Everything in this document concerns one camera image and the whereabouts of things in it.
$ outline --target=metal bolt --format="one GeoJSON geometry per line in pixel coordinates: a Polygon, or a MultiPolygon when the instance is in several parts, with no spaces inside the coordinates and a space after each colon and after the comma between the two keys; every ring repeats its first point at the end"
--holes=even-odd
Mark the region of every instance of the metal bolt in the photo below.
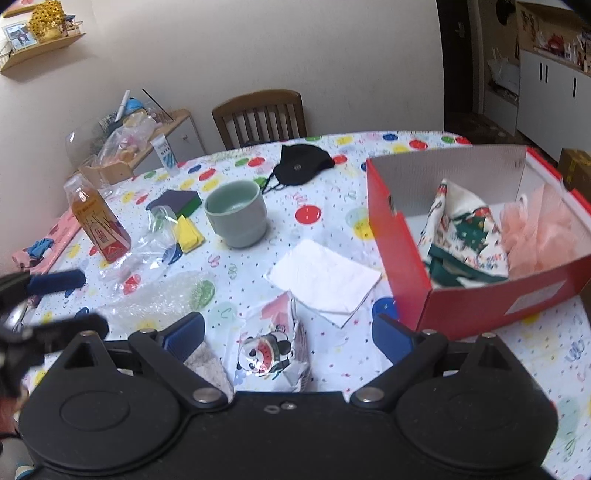
{"type": "Polygon", "coordinates": [[[281,408],[283,408],[283,410],[295,410],[297,405],[292,401],[285,401],[281,404],[281,408]]]}
{"type": "Polygon", "coordinates": [[[374,403],[385,397],[384,392],[376,387],[363,387],[355,392],[359,400],[364,403],[374,403]]]}
{"type": "Polygon", "coordinates": [[[265,408],[263,408],[263,410],[265,410],[267,413],[270,413],[271,415],[275,415],[281,411],[277,405],[267,405],[265,408]]]}
{"type": "Polygon", "coordinates": [[[220,392],[217,388],[212,387],[198,388],[193,392],[193,398],[199,403],[213,403],[219,400],[221,397],[222,392],[220,392]]]}

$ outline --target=doorway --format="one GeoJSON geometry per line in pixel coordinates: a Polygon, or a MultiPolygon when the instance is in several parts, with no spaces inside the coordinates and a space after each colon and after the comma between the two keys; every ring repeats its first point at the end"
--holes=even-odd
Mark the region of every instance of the doorway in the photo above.
{"type": "Polygon", "coordinates": [[[472,112],[472,36],[467,0],[437,0],[437,12],[441,29],[447,125],[454,114],[472,112]]]}

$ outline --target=green mug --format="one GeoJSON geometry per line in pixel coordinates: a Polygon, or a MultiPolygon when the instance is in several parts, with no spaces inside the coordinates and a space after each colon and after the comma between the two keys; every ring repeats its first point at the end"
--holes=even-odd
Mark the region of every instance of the green mug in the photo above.
{"type": "Polygon", "coordinates": [[[267,206],[258,183],[226,183],[211,193],[204,205],[213,231],[230,247],[249,247],[265,236],[267,206]]]}

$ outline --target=wall shelf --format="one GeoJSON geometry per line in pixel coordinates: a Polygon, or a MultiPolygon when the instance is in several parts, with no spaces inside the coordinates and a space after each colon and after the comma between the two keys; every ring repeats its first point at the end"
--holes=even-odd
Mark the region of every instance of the wall shelf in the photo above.
{"type": "Polygon", "coordinates": [[[40,43],[39,45],[35,45],[34,47],[26,48],[25,50],[21,50],[13,54],[7,62],[2,66],[0,69],[0,74],[4,73],[6,70],[22,63],[26,60],[32,59],[39,55],[43,55],[44,53],[48,53],[53,50],[58,50],[60,48],[66,48],[72,45],[75,41],[80,40],[82,37],[86,35],[85,33],[80,33],[76,35],[69,35],[67,37],[58,38],[56,40],[46,41],[44,43],[40,43]]]}

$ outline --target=bottle label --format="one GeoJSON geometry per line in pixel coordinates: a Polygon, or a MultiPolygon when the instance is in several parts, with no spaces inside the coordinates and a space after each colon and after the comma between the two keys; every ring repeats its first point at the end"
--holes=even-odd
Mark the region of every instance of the bottle label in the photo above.
{"type": "Polygon", "coordinates": [[[101,251],[107,262],[114,262],[129,251],[129,234],[110,211],[97,208],[92,202],[79,220],[90,240],[101,251]]]}

